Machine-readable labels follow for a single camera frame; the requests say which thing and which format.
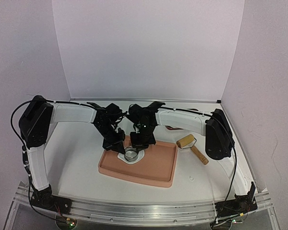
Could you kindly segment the pink plastic tray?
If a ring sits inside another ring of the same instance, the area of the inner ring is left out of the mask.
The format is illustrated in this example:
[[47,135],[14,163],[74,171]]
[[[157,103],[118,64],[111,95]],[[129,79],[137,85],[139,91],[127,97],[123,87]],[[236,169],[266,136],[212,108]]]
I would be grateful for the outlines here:
[[132,183],[170,188],[173,184],[178,147],[174,143],[157,141],[139,152],[138,159],[128,162],[124,155],[104,151],[98,164],[103,175]]

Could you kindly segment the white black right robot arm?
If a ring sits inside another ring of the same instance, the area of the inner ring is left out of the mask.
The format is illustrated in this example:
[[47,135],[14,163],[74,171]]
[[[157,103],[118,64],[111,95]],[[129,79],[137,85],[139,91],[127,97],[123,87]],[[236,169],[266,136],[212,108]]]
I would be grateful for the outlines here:
[[233,198],[226,194],[224,201],[217,202],[218,217],[246,214],[258,208],[254,177],[222,109],[200,112],[168,107],[163,102],[155,101],[145,107],[131,105],[126,117],[134,127],[130,133],[131,144],[140,150],[156,144],[154,131],[157,126],[189,131],[199,139],[204,156],[219,163],[229,177],[228,192],[234,192]]

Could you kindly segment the white dough piece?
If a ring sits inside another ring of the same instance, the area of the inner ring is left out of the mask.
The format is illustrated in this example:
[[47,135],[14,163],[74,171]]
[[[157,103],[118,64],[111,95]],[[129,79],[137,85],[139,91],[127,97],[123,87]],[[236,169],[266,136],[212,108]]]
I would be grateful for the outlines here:
[[136,164],[136,163],[138,163],[139,161],[141,161],[144,156],[145,156],[145,152],[144,152],[144,150],[142,150],[142,151],[140,151],[140,152],[138,153],[137,158],[136,158],[135,160],[133,160],[133,161],[128,161],[128,160],[126,160],[125,157],[124,157],[124,155],[121,154],[121,153],[119,153],[119,154],[117,155],[117,158],[120,159],[121,161],[123,161],[123,162],[126,163],[126,164],[132,165],[132,164]]

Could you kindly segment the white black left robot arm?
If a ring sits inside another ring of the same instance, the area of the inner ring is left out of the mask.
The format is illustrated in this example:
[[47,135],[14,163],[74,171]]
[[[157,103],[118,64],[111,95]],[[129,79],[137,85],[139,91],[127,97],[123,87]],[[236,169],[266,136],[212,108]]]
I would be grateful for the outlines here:
[[47,100],[41,95],[24,102],[26,109],[19,119],[15,134],[23,146],[23,164],[29,180],[29,203],[33,209],[41,208],[69,214],[72,200],[52,193],[45,161],[45,148],[51,124],[92,124],[103,137],[102,147],[124,153],[124,131],[118,127],[126,116],[117,105],[101,107],[96,103],[75,103]]

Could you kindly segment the wooden rolling pin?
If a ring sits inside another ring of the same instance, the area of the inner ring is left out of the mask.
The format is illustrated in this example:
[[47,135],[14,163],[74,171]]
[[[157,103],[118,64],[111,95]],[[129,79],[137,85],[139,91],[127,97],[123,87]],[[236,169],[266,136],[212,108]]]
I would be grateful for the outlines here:
[[209,160],[198,150],[196,147],[197,139],[189,134],[179,140],[176,141],[176,144],[180,150],[190,150],[203,165],[207,165]]

